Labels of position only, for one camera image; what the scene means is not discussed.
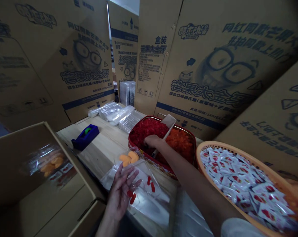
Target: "tape roll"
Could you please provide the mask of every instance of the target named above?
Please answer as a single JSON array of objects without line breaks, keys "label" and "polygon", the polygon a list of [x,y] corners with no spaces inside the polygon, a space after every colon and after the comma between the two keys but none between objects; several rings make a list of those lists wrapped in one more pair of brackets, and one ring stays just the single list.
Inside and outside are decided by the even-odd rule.
[{"label": "tape roll", "polygon": [[87,129],[85,129],[84,134],[85,134],[85,135],[88,134],[89,131],[91,131],[91,130],[92,130],[91,128],[87,128]]}]

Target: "red basket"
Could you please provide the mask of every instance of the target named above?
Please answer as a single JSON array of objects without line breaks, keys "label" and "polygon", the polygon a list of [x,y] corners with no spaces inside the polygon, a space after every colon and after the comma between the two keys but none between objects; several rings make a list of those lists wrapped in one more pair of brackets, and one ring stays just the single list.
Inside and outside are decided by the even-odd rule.
[{"label": "red basket", "polygon": [[[141,121],[143,121],[143,120],[145,120],[145,119],[147,119],[147,118],[153,118],[153,119],[162,121],[162,119],[157,118],[157,117],[155,117],[155,116],[146,116],[146,117],[144,117],[142,120],[140,120],[138,123],[140,123]],[[192,144],[193,144],[194,151],[195,151],[195,150],[196,150],[196,138],[195,138],[195,136],[194,136],[190,131],[188,131],[187,129],[182,128],[182,127],[180,127],[180,126],[174,125],[174,128],[181,129],[181,130],[185,131],[186,133],[188,133],[189,138],[191,139],[191,142],[192,142]],[[128,136],[128,141],[129,141],[129,142],[128,142],[128,146],[129,146],[130,148],[133,147],[133,146],[136,146],[136,145],[130,140],[130,134],[132,133],[133,129],[131,130],[131,132],[129,133],[129,136]],[[163,173],[165,173],[166,175],[170,176],[171,178],[177,180],[177,178],[176,178],[176,176],[175,176],[175,174],[174,174],[174,172],[173,172],[173,170],[171,169],[170,166],[165,165],[165,164],[162,164],[161,162],[157,161],[156,159],[152,158],[150,155],[148,155],[147,153],[145,153],[145,152],[144,152],[143,150],[141,150],[140,148],[139,148],[139,150],[141,151],[141,153],[143,154],[143,156],[145,157],[145,159],[146,159],[151,165],[153,165],[154,167],[158,168],[159,170],[161,170]],[[195,157],[195,155],[194,155],[194,159],[193,159],[193,163],[192,163],[192,165],[196,166],[195,163],[196,163],[196,157]]]}]

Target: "arrow symbol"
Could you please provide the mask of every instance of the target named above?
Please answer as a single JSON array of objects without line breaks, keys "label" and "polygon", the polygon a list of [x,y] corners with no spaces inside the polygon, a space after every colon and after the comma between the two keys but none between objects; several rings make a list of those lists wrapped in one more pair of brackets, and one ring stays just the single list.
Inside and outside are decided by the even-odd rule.
[{"label": "arrow symbol", "polygon": [[187,122],[186,120],[184,120],[184,121],[182,122],[182,124],[181,124],[182,127],[185,127],[185,126],[187,125],[187,123],[188,123],[188,122]]}]

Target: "forearm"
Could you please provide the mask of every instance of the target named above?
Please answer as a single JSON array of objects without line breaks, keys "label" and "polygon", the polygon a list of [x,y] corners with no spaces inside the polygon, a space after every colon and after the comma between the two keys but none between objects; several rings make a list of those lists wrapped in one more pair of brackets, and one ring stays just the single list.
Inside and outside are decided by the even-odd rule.
[{"label": "forearm", "polygon": [[114,237],[117,236],[119,221],[111,218],[105,211],[103,219],[98,227],[95,237]]},{"label": "forearm", "polygon": [[220,236],[221,225],[226,219],[244,219],[195,167],[165,141],[161,141],[157,149],[167,160],[181,186],[200,210],[215,236]]}]

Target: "open cardboard box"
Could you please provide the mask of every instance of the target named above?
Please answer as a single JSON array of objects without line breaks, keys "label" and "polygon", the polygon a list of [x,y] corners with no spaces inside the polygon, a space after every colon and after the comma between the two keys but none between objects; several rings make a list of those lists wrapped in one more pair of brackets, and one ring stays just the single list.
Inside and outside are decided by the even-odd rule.
[{"label": "open cardboard box", "polygon": [[[43,173],[21,172],[29,154],[59,145],[77,175],[61,190]],[[0,138],[0,236],[86,236],[105,210],[104,197],[46,122]]]}]

